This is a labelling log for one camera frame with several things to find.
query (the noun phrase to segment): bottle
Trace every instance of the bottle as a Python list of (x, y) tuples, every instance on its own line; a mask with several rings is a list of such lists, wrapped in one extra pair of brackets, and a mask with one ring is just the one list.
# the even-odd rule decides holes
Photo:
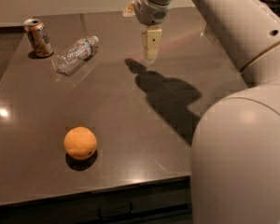
[(97, 51), (96, 36), (85, 36), (57, 55), (56, 71), (71, 76)]

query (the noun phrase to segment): dark tabletop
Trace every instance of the dark tabletop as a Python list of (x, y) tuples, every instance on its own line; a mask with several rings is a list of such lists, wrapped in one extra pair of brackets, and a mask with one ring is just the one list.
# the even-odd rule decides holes
[[(193, 131), (205, 110), (246, 88), (201, 32), (196, 8), (172, 9), (159, 58), (143, 59), (136, 18), (120, 12), (41, 17), (54, 55), (37, 59), (25, 35), (0, 82), (0, 205), (190, 175)], [(84, 35), (98, 53), (70, 77), (56, 54)], [(87, 162), (66, 156), (65, 134), (96, 135)]]

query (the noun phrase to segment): orange fruit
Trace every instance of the orange fruit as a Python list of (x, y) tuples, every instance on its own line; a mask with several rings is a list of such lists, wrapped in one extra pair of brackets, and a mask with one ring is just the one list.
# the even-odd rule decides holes
[(76, 127), (70, 130), (64, 138), (66, 153), (75, 160), (86, 160), (97, 148), (95, 135), (87, 128)]

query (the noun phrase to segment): aluminum can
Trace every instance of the aluminum can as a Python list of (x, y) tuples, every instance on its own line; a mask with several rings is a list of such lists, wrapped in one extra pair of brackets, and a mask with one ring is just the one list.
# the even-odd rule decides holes
[(40, 19), (28, 19), (24, 23), (24, 29), (36, 56), (48, 57), (53, 54), (54, 51), (45, 31), (44, 22)]

